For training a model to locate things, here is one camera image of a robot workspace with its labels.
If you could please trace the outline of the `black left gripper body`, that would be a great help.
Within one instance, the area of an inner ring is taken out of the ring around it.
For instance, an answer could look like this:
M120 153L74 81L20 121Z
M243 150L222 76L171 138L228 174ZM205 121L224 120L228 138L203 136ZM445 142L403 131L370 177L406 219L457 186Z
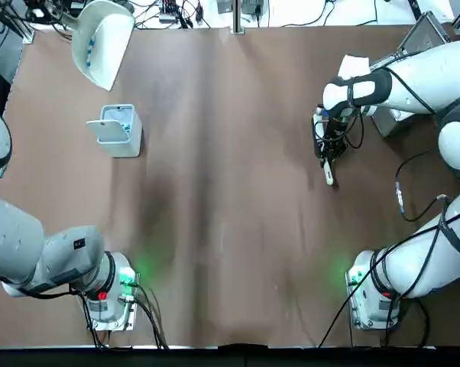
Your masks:
M25 18L30 22L59 22L65 10L65 1L26 0Z

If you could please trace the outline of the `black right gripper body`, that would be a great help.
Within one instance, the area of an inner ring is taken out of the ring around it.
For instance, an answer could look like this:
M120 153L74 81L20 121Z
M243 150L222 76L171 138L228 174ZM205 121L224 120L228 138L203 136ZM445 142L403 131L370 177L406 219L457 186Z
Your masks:
M342 137L348 127L348 118L330 118L326 124L324 140L330 148L337 148L344 144Z

